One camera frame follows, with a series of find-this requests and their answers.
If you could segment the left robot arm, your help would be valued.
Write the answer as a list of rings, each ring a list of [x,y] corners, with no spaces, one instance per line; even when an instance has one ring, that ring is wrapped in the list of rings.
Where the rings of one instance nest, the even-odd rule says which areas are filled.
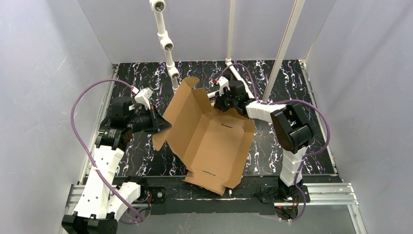
[[[132,135],[159,133],[170,127],[145,95],[114,98],[99,125],[86,185],[73,213],[63,217],[63,229],[69,234],[115,234],[122,215],[133,209],[132,203],[149,197],[144,178],[128,178],[112,186]]]

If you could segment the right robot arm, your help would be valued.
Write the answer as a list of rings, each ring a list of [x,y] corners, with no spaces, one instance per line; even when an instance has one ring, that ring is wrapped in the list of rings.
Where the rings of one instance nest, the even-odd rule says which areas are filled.
[[[301,164],[309,142],[314,136],[313,127],[297,104],[265,104],[251,98],[240,80],[229,81],[225,77],[215,79],[214,107],[222,112],[236,110],[245,118],[272,123],[278,143],[283,149],[282,170],[276,188],[258,192],[262,202],[271,200],[295,200],[302,187]]]

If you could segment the brown cardboard box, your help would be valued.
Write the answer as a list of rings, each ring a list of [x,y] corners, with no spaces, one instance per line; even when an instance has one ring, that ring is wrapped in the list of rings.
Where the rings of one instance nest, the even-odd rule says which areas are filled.
[[[153,134],[155,150],[167,143],[188,173],[185,182],[223,195],[240,184],[255,134],[255,123],[235,109],[212,107],[197,77],[182,80],[163,118],[171,127]]]

